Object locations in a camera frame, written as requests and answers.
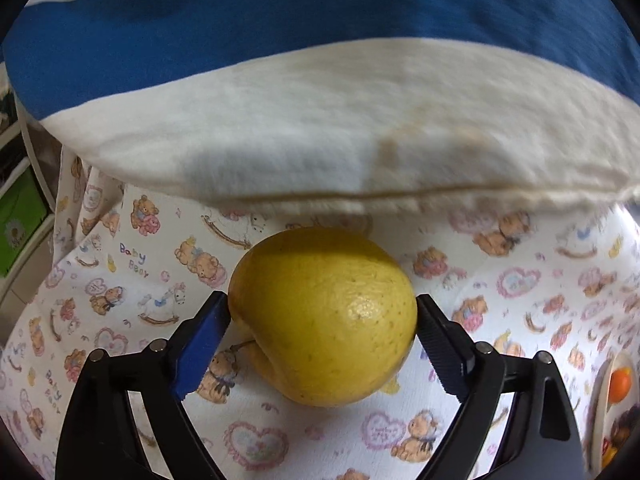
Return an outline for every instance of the teddy bear print fabric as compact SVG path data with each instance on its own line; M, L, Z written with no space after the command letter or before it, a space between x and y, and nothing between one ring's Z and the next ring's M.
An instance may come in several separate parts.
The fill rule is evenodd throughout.
M213 290L226 291L249 248L284 229L360 232L473 339L514 356L551 351L585 450L599 371L623 349L640 359L640 231L622 208L265 218L122 186L66 150L63 166L55 264L0 360L0 416L46 479L54 478L65 410L91 350L120 355L168 338ZM331 410L284 399L248 366L243 343L231 325L184 401L230 479L411 480L458 408L417 342L379 392ZM170 478L142 400L130 398L150 464ZM505 397L474 475L488 471L509 410Z

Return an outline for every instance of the screw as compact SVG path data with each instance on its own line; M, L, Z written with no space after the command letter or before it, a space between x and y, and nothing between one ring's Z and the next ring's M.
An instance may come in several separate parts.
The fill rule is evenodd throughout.
M89 361L92 363L97 363L100 359L102 359L107 352L105 352L102 348L96 348L89 354Z
M149 343L149 348L152 352L161 352L166 348L166 339L154 339Z
M476 350L482 354L490 354L494 351L494 347L492 347L487 341L478 341L476 343Z
M540 359L545 365L549 365L553 362L553 358L549 352L540 351L538 352L538 359Z

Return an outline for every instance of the plate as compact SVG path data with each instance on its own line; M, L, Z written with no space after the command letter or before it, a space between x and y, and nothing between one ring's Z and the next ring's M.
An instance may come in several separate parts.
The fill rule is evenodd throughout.
M619 368L629 367L631 373L631 390L617 404L609 404L609 385L611 382L611 374ZM633 405L640 402L640 386L638 385L638 376L636 368L631 356L626 352L620 352L611 361L607 372L602 381L600 395L598 396L598 407L596 409L596 418L593 422L593 438L591 440L591 470L594 474L602 471L602 443L606 437L611 440L611 427L614 421Z

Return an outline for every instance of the blue fabric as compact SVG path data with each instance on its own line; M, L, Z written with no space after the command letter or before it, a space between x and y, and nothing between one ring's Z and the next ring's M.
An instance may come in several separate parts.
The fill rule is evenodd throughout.
M101 96L282 52L367 38L519 50L640 104L640 50L610 0L76 0L27 7L10 78L44 118Z
M217 304L202 321L176 364L172 391L180 400L184 400L187 394L194 392L200 386L207 367L231 322L231 314L226 306L226 294L212 294L205 306L211 301L217 301Z

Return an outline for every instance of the green box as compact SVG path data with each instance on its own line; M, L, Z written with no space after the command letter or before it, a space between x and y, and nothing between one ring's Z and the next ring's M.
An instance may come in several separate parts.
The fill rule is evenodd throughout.
M0 276L11 266L47 216L31 168L0 198Z

